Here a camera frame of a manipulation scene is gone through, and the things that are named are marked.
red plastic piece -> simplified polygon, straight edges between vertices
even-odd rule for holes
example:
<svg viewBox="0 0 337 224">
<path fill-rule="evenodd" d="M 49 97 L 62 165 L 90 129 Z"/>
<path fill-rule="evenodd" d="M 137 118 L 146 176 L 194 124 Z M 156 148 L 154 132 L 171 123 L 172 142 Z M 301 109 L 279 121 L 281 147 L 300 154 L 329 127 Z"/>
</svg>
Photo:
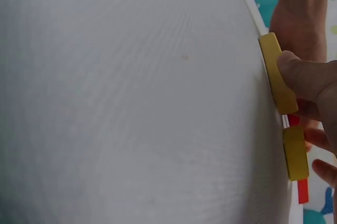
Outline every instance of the red plastic piece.
<svg viewBox="0 0 337 224">
<path fill-rule="evenodd" d="M 309 202 L 308 180 L 303 179 L 297 181 L 297 186 L 299 189 L 299 204 L 308 203 Z"/>
<path fill-rule="evenodd" d="M 297 126 L 300 124 L 300 118 L 296 115 L 288 115 L 289 125 Z"/>
</svg>

yellow block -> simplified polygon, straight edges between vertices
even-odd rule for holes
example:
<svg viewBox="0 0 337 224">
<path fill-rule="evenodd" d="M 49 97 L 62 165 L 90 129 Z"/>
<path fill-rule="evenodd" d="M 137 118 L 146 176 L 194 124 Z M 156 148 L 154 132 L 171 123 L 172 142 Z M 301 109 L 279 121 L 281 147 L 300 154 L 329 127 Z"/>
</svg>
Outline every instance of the yellow block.
<svg viewBox="0 0 337 224">
<path fill-rule="evenodd" d="M 292 114 L 298 110 L 298 105 L 295 93 L 285 84 L 277 67 L 282 51 L 275 33 L 261 36 L 259 42 L 276 107 L 281 115 Z"/>
<path fill-rule="evenodd" d="M 302 180 L 309 176 L 308 159 L 301 126 L 283 130 L 283 147 L 291 181 Z"/>
</svg>

finger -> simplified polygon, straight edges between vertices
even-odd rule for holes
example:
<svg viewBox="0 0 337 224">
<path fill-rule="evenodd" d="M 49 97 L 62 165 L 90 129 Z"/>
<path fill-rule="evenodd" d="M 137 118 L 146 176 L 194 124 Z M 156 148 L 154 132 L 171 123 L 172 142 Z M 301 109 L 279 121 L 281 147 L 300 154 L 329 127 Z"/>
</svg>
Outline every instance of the finger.
<svg viewBox="0 0 337 224">
<path fill-rule="evenodd" d="M 305 145 L 306 152 L 310 152 L 312 148 L 312 143 L 305 141 L 304 145 Z"/>
<path fill-rule="evenodd" d="M 300 125 L 302 125 L 303 128 L 318 128 L 319 124 L 319 121 L 308 119 L 305 117 L 302 117 L 300 121 Z"/>
<path fill-rule="evenodd" d="M 307 142 L 310 142 L 311 144 L 319 148 L 333 152 L 333 149 L 323 130 L 316 129 L 316 128 L 308 128 L 304 130 L 304 138 Z"/>
<path fill-rule="evenodd" d="M 335 187 L 337 185 L 337 168 L 329 165 L 322 160 L 316 159 L 312 162 L 312 169 L 315 173 L 327 182 L 331 187 Z"/>
<path fill-rule="evenodd" d="M 331 65 L 300 60 L 287 50 L 278 58 L 277 65 L 285 83 L 296 95 L 314 103 L 337 79 L 336 69 Z"/>
<path fill-rule="evenodd" d="M 311 119 L 315 121 L 320 121 L 321 116 L 318 111 L 317 105 L 312 101 L 307 101 L 304 99 L 297 99 L 297 104 L 299 106 L 299 110 L 295 113 L 297 116 L 305 117 L 306 119 Z"/>
</svg>

skin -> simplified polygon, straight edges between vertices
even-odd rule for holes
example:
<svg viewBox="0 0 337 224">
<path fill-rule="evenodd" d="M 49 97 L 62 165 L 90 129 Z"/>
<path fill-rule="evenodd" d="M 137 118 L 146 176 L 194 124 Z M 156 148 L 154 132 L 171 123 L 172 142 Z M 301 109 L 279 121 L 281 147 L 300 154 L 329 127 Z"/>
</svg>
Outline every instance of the skin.
<svg viewBox="0 0 337 224">
<path fill-rule="evenodd" d="M 278 59 L 285 83 L 302 99 L 297 115 L 321 121 L 324 130 L 308 127 L 305 139 L 331 153 L 337 153 L 337 61 L 317 63 L 304 61 L 290 51 Z M 337 189 L 337 168 L 315 160 L 313 170 L 332 188 Z M 333 198 L 334 223 L 337 224 L 337 196 Z"/>
<path fill-rule="evenodd" d="M 276 33 L 282 50 L 290 50 L 302 60 L 326 62 L 327 4 L 327 0 L 279 0 L 270 31 Z M 302 116 L 301 125 L 315 128 L 318 122 Z M 310 151 L 311 144 L 306 142 L 306 147 Z"/>
</svg>

